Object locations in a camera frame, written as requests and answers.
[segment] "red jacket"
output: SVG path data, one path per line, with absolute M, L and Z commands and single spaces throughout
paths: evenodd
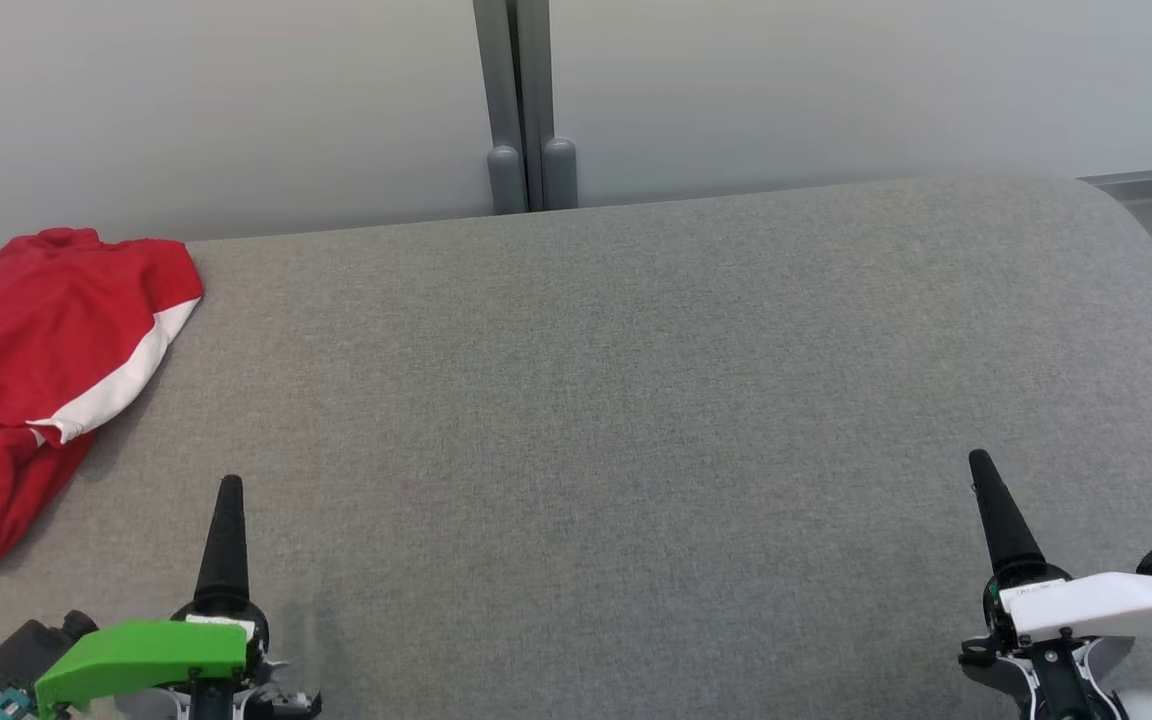
M 55 228 L 0 250 L 0 556 L 141 393 L 202 297 L 179 242 Z

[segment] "gray cushion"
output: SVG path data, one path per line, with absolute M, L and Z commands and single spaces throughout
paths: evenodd
M 1014 717 L 988 448 L 1048 559 L 1152 547 L 1152 242 L 965 177 L 191 245 L 207 297 L 0 564 L 0 639 L 188 600 L 223 473 L 326 717 Z M 1152 688 L 1152 643 L 1112 684 Z

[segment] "green plastic cover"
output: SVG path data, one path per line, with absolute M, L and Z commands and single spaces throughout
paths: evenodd
M 134 620 L 83 635 L 35 683 L 38 717 L 54 720 L 55 706 L 79 710 L 96 698 L 200 679 L 232 679 L 247 666 L 247 632 L 238 626 Z

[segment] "gray fabric texture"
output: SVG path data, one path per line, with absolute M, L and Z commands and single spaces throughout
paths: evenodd
M 1152 242 L 916 179 L 191 245 L 207 296 L 0 564 L 0 639 L 170 614 L 221 475 L 326 717 L 1014 717 L 995 456 L 1048 559 L 1152 548 Z M 1152 688 L 1152 643 L 1112 685 Z

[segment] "teal connector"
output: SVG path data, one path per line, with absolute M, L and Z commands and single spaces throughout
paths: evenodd
M 35 715 L 35 711 L 33 702 L 18 689 L 9 688 L 0 694 L 0 720 L 24 720 Z

